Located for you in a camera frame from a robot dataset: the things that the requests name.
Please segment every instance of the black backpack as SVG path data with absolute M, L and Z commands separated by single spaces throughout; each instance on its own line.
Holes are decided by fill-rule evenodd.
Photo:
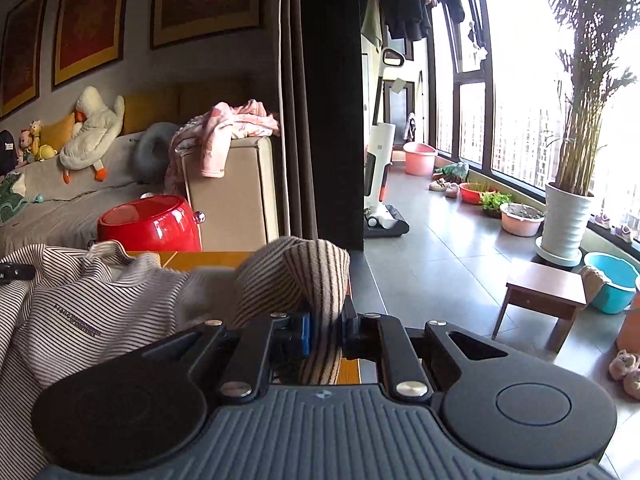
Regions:
M 0 132 L 0 175 L 13 171 L 18 164 L 16 141 L 8 130 Z

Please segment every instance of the gray floor tile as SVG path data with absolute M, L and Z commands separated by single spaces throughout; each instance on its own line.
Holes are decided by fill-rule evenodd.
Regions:
M 606 455 L 620 480 L 640 480 L 639 433 L 640 413 L 636 413 L 618 427 L 607 447 Z
M 618 478 L 618 480 L 620 480 L 620 478 L 618 477 L 618 473 L 616 472 L 613 464 L 611 463 L 611 460 L 609 460 L 609 457 L 606 454 L 602 457 L 602 460 L 600 460 L 600 467 L 603 468 L 604 471 L 609 473 L 611 476 L 613 476 L 613 478 Z
M 444 240 L 444 243 L 459 258 L 498 254 L 497 249 L 491 242 L 481 236 L 467 237 L 466 235 L 458 234 L 457 237 Z
M 427 262 L 414 275 L 419 283 L 416 301 L 421 325 L 429 319 L 444 319 L 481 335 L 493 331 L 500 307 L 459 260 Z M 505 318 L 501 329 L 510 328 L 513 323 Z
M 535 260 L 535 237 L 519 238 L 501 229 L 481 208 L 429 192 L 429 181 L 394 167 L 387 199 L 410 224 L 409 234 L 366 240 L 365 253 L 386 308 L 405 326 L 446 319 L 480 335 L 490 335 L 504 295 L 509 262 Z M 640 402 L 629 397 L 608 372 L 623 316 L 587 308 L 578 314 L 558 354 L 545 348 L 556 319 L 509 306 L 497 341 L 577 372 L 600 384 L 616 403 L 618 429 L 603 467 L 621 480 L 640 480 L 636 447 Z
M 463 265 L 471 271 L 486 291 L 498 304 L 502 304 L 507 290 L 510 261 L 501 254 L 487 254 L 472 258 L 460 258 Z

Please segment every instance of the palm plant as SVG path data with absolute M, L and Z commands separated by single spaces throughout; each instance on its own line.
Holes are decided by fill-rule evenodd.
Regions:
M 571 91 L 555 187 L 587 196 L 598 151 L 602 112 L 620 88 L 636 81 L 627 68 L 614 76 L 614 47 L 640 24 L 640 0 L 548 0 L 556 22 L 574 32 L 574 51 L 558 55 Z

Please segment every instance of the white goose plush toy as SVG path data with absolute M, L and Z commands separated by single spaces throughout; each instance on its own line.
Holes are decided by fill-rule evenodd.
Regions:
M 84 115 L 84 121 L 74 125 L 71 140 L 60 150 L 60 163 L 65 168 L 65 183 L 71 181 L 70 170 L 84 170 L 89 166 L 94 167 L 96 180 L 103 181 L 107 178 L 107 170 L 100 159 L 122 131 L 122 96 L 116 97 L 113 109 L 115 112 L 106 107 L 102 97 L 92 86 L 85 88 L 80 95 L 76 110 Z

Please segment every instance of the pink towel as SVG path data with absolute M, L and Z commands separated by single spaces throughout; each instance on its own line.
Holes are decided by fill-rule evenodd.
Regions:
M 202 176 L 225 176 L 226 157 L 231 139 L 267 137 L 278 131 L 278 122 L 267 114 L 260 101 L 251 99 L 244 106 L 230 107 L 218 103 L 210 112 L 202 139 Z
M 200 173 L 219 178 L 225 175 L 231 139 L 265 137 L 278 133 L 278 121 L 267 113 L 260 101 L 251 99 L 244 106 L 235 108 L 226 103 L 218 103 L 206 114 L 194 117 L 174 134 L 169 146 L 169 167 L 164 178 L 164 192 L 184 194 L 180 157 L 193 146 L 202 146 Z

